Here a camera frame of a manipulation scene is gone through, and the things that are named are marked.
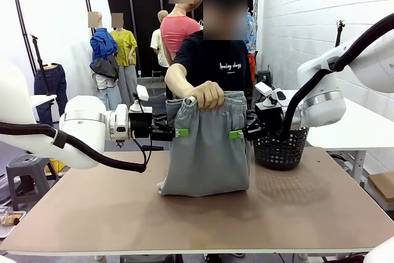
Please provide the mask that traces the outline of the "person's right hand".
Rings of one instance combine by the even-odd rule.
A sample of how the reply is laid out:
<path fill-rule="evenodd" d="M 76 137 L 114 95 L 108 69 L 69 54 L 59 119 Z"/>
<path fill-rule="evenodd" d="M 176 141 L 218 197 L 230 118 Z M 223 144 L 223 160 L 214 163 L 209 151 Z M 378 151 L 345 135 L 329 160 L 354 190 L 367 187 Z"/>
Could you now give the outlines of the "person's right hand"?
<path fill-rule="evenodd" d="M 191 95 L 196 98 L 198 108 L 204 110 L 221 107 L 225 99 L 224 91 L 217 83 L 212 81 L 206 81 L 195 87 Z"/>

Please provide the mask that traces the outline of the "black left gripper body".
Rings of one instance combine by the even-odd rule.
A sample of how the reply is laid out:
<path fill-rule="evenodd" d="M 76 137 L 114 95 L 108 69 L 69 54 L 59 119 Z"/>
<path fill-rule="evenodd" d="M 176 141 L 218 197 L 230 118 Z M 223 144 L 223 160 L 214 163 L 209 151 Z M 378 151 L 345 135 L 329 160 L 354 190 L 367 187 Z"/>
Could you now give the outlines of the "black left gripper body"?
<path fill-rule="evenodd" d="M 128 136 L 129 139 L 149 138 L 151 134 L 152 113 L 129 112 Z"/>

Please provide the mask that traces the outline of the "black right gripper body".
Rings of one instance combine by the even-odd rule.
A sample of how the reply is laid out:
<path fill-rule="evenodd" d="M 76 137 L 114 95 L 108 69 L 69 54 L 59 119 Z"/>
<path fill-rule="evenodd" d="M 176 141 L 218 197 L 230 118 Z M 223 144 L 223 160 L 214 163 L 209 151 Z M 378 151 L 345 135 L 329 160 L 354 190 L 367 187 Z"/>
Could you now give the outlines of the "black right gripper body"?
<path fill-rule="evenodd" d="M 283 109 L 282 107 L 264 108 L 260 111 L 260 121 L 268 134 L 278 139 L 284 139 L 283 135 Z"/>

